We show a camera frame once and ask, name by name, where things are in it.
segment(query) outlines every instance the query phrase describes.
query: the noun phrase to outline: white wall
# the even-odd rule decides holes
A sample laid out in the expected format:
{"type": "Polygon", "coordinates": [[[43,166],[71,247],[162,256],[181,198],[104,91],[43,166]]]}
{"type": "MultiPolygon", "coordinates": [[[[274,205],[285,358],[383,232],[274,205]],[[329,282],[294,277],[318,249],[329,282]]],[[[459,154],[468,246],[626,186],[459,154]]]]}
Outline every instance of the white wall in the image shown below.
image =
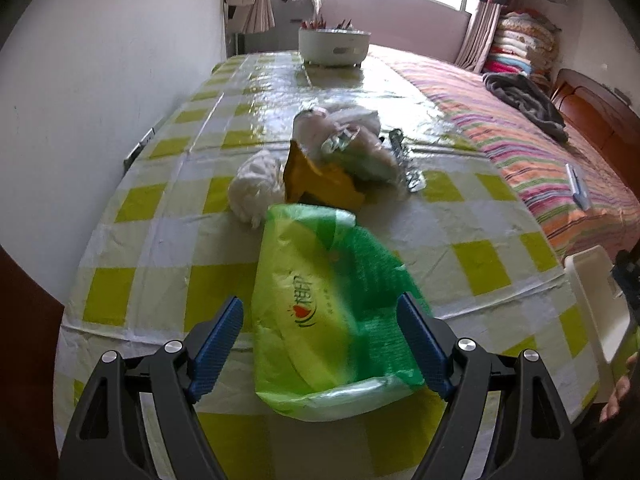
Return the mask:
{"type": "Polygon", "coordinates": [[[33,0],[0,51],[0,245],[66,301],[122,159],[225,57],[222,0],[33,0]]]}
{"type": "Polygon", "coordinates": [[[570,0],[567,6],[546,0],[524,0],[558,27],[560,56],[556,66],[571,68],[620,88],[640,113],[640,52],[608,0],[570,0]]]}
{"type": "Polygon", "coordinates": [[[326,0],[322,15],[335,26],[351,19],[371,43],[454,62],[470,15],[433,0],[326,0]]]}

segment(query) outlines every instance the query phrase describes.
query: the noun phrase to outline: white chair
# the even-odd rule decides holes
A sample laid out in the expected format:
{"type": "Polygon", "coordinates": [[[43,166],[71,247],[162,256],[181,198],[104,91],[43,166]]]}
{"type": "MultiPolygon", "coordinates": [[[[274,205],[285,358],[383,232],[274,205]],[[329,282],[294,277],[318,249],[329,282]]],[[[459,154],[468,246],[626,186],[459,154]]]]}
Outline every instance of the white chair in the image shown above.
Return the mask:
{"type": "Polygon", "coordinates": [[[564,273],[578,301],[598,364],[600,388],[594,402],[606,402],[613,391],[611,362],[634,327],[626,299],[611,275],[612,267],[600,245],[564,261],[564,273]]]}

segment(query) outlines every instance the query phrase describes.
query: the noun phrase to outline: striped bedsheet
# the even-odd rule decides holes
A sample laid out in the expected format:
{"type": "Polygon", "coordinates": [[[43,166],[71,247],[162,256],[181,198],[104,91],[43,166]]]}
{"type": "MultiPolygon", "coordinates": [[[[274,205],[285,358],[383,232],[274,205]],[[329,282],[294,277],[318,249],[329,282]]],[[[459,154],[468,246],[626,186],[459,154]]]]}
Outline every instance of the striped bedsheet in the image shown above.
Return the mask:
{"type": "Polygon", "coordinates": [[[640,238],[640,203],[577,130],[553,141],[521,113],[489,93],[478,74],[381,46],[369,53],[396,70],[489,156],[541,225],[560,260],[594,245],[613,259],[640,238]],[[582,168],[593,208],[575,205],[564,165],[582,168]]]}

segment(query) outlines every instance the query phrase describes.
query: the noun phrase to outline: stack of quilts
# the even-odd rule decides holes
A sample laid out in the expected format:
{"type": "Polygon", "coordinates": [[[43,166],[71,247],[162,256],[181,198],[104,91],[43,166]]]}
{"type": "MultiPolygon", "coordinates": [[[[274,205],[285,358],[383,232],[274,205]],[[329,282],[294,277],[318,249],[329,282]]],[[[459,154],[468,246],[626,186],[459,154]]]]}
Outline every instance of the stack of quilts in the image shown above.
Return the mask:
{"type": "Polygon", "coordinates": [[[482,71],[523,73],[548,92],[550,70],[558,56],[559,30],[532,9],[501,16],[482,71]]]}

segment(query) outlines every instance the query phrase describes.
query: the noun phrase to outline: human hand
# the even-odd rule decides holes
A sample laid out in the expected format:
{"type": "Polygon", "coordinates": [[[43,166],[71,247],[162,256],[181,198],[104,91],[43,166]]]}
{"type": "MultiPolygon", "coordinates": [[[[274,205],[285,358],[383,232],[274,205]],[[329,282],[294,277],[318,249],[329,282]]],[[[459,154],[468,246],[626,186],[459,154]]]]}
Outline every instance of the human hand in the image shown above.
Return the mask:
{"type": "MultiPolygon", "coordinates": [[[[633,354],[626,360],[626,367],[631,369],[638,360],[638,352],[633,354]]],[[[631,383],[628,376],[620,377],[616,383],[616,389],[613,391],[607,404],[600,412],[600,422],[605,422],[610,418],[615,417],[620,412],[620,401],[626,397],[631,388],[631,383]]]]}

